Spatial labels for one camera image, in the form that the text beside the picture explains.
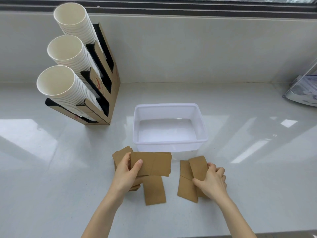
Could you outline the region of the person's right hand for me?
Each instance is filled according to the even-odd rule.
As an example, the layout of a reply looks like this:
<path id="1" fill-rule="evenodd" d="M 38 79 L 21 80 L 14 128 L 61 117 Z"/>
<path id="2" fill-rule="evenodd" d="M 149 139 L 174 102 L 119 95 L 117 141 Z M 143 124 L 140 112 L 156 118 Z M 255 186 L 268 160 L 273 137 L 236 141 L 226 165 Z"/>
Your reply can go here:
<path id="1" fill-rule="evenodd" d="M 208 183 L 208 190 L 202 190 L 202 192 L 210 199 L 219 204 L 223 199 L 228 198 L 228 193 L 224 188 L 224 182 L 226 176 L 217 175 L 217 167 L 213 163 L 208 163 L 208 171 L 206 178 Z"/>

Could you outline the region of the person's left hand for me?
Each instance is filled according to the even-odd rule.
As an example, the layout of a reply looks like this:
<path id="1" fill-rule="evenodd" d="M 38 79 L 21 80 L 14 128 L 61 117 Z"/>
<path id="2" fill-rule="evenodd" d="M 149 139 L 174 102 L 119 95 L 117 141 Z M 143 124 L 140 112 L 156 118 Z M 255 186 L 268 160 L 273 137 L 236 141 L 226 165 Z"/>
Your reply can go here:
<path id="1" fill-rule="evenodd" d="M 109 193 L 114 195 L 118 200 L 123 201 L 125 194 L 133 186 L 137 177 L 129 177 L 131 152 L 126 153 L 121 162 L 117 166 L 114 173 L 112 183 L 109 188 Z"/>

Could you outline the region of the brown cardboard cup sleeve stack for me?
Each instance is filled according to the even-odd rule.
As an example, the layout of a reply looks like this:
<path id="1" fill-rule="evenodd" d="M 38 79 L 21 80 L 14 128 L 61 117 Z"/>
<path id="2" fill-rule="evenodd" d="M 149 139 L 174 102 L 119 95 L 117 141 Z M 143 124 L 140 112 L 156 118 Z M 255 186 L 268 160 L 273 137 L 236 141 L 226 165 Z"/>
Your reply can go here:
<path id="1" fill-rule="evenodd" d="M 171 173 L 172 154 L 170 152 L 131 152 L 131 168 L 138 160 L 142 160 L 142 166 L 137 173 L 140 176 L 166 176 Z"/>

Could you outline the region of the person's right forearm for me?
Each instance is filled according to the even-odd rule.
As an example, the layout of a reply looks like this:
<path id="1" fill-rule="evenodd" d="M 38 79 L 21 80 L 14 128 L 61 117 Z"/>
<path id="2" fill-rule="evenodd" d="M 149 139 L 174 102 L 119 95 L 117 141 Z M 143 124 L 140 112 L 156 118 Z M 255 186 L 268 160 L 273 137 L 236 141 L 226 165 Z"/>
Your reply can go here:
<path id="1" fill-rule="evenodd" d="M 257 238 L 237 205 L 228 195 L 216 197 L 214 200 L 224 216 L 232 238 Z"/>

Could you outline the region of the person's left forearm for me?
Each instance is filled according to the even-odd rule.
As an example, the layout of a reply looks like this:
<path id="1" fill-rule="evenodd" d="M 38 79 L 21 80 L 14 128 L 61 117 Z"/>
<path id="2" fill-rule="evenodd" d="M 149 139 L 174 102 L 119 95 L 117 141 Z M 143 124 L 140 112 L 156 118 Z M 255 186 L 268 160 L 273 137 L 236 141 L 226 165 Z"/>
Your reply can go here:
<path id="1" fill-rule="evenodd" d="M 81 238 L 108 238 L 114 216 L 122 204 L 124 196 L 117 192 L 108 192 L 103 198 Z"/>

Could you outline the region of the brown cardboard cup sleeve pile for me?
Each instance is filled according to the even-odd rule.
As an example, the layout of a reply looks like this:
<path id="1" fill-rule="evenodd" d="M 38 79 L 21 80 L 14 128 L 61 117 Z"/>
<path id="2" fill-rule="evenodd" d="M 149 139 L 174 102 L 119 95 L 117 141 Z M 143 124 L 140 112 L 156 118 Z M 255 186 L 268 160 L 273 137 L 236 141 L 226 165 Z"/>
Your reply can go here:
<path id="1" fill-rule="evenodd" d="M 127 146 L 119 151 L 116 151 L 112 154 L 113 162 L 114 162 L 114 171 L 117 169 L 117 165 L 121 162 L 122 158 L 125 156 L 126 153 L 133 152 L 133 149 L 130 146 Z M 141 184 L 143 183 L 142 177 L 137 177 L 135 182 L 133 183 L 133 186 L 130 188 L 129 192 L 131 191 L 137 191 Z"/>

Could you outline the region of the translucent white plastic container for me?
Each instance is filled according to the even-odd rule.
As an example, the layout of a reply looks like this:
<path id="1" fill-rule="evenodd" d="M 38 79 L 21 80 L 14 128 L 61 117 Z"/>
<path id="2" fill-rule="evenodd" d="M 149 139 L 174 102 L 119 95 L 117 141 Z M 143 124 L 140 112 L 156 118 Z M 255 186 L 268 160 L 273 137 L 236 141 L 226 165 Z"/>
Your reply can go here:
<path id="1" fill-rule="evenodd" d="M 139 104 L 133 117 L 133 143 L 139 152 L 191 152 L 208 139 L 195 103 Z"/>

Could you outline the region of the brown cardboard cup rack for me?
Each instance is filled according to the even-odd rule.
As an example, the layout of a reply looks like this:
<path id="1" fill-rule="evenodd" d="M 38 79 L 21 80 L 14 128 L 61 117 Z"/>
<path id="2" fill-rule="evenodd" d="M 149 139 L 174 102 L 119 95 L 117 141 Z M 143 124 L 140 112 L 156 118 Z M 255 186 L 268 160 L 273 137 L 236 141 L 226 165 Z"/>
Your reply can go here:
<path id="1" fill-rule="evenodd" d="M 84 125 L 110 125 L 121 82 L 117 65 L 101 24 L 93 24 L 93 27 L 102 49 L 99 47 L 97 41 L 94 44 L 86 44 L 85 47 L 98 67 L 101 77 L 98 77 L 92 67 L 90 71 L 83 71 L 81 74 L 86 80 L 84 84 L 95 95 L 102 111 L 87 98 L 84 100 L 84 104 L 77 105 L 77 108 L 92 117 L 95 121 L 73 114 L 48 97 L 45 100 L 45 105 Z"/>

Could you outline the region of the stack of white paper cups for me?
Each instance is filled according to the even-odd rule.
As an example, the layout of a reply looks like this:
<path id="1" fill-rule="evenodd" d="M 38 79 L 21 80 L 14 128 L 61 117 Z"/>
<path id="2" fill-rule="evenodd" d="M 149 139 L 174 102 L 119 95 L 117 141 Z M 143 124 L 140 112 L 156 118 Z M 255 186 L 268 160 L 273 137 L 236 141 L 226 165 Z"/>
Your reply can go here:
<path id="1" fill-rule="evenodd" d="M 86 80 L 81 72 L 90 71 L 91 67 L 101 77 L 89 51 L 76 36 L 63 35 L 53 39 L 47 47 L 47 53 L 58 65 L 71 68 L 84 83 Z"/>
<path id="2" fill-rule="evenodd" d="M 78 116 L 95 121 L 77 108 L 77 105 L 84 104 L 86 98 L 102 111 L 95 95 L 67 66 L 57 65 L 47 68 L 38 76 L 36 85 L 43 95 Z"/>
<path id="3" fill-rule="evenodd" d="M 85 45 L 97 41 L 102 49 L 89 15 L 82 5 L 73 2 L 61 4 L 54 10 L 53 17 L 65 35 L 76 36 Z"/>

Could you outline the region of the white leaflets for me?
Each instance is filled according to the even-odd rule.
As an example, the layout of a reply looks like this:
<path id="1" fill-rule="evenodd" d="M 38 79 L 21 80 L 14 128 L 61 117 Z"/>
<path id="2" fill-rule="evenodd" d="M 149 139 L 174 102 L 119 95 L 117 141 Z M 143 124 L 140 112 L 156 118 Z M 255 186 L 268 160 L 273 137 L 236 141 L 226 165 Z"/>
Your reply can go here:
<path id="1" fill-rule="evenodd" d="M 299 75 L 290 91 L 285 96 L 287 99 L 317 107 L 317 75 Z"/>

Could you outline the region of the clear acrylic leaflet holder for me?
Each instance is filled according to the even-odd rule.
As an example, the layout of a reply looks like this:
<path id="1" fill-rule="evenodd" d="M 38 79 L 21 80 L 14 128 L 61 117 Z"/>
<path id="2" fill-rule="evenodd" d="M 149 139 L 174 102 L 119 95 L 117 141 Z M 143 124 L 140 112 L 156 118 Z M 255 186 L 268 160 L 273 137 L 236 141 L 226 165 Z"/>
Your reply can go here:
<path id="1" fill-rule="evenodd" d="M 315 58 L 311 64 L 300 74 L 302 75 L 302 77 L 304 75 L 317 75 L 317 58 Z M 294 82 L 294 80 L 291 82 L 290 87 L 288 88 L 287 92 L 285 94 L 282 95 L 283 98 L 286 98 L 286 94 L 290 91 L 291 87 L 292 87 L 292 83 Z"/>

